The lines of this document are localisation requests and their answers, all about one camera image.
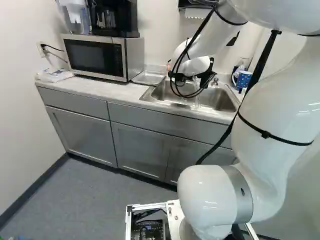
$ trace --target faucet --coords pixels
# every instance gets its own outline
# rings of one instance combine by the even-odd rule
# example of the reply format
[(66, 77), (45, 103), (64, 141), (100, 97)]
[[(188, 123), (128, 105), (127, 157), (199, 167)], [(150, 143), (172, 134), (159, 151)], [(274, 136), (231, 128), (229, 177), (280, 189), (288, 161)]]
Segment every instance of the faucet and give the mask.
[(214, 76), (211, 82), (211, 86), (218, 86), (218, 82), (219, 82), (219, 78), (217, 76)]

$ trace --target coffee maker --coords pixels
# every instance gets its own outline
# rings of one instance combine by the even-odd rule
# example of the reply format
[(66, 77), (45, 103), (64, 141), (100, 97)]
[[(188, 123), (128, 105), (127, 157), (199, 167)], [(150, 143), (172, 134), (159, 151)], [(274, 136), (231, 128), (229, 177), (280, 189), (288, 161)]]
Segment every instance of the coffee maker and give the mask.
[(87, 0), (92, 34), (139, 38), (137, 0)]

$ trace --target electrical outlet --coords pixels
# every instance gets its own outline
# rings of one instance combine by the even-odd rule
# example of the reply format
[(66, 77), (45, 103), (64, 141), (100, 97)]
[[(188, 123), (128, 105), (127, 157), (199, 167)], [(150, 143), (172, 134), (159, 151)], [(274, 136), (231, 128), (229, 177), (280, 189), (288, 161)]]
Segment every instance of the electrical outlet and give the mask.
[(44, 42), (38, 41), (36, 43), (36, 47), (38, 48), (38, 51), (39, 51), (41, 58), (45, 58), (46, 57), (45, 48), (42, 47), (41, 44), (44, 44)]

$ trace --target microwave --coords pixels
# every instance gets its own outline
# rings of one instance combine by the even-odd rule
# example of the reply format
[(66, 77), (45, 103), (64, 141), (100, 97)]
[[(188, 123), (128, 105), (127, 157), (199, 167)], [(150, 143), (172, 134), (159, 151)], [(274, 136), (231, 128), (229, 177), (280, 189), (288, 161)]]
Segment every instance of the microwave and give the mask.
[(145, 39), (62, 34), (70, 70), (76, 75), (128, 82), (144, 70)]

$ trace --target cabinet door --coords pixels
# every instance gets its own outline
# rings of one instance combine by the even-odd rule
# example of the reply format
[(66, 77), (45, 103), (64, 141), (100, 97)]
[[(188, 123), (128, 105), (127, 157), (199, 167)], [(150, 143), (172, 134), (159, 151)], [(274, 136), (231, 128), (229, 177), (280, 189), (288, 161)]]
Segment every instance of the cabinet door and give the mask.
[[(212, 145), (175, 137), (170, 148), (169, 162), (165, 181), (177, 184), (180, 173), (194, 164), (197, 160), (212, 148)], [(203, 164), (208, 165), (230, 165), (235, 161), (234, 152), (230, 149), (219, 147)]]
[(119, 168), (165, 180), (172, 137), (112, 122)]
[(68, 152), (117, 167), (109, 121), (49, 106), (46, 109)]

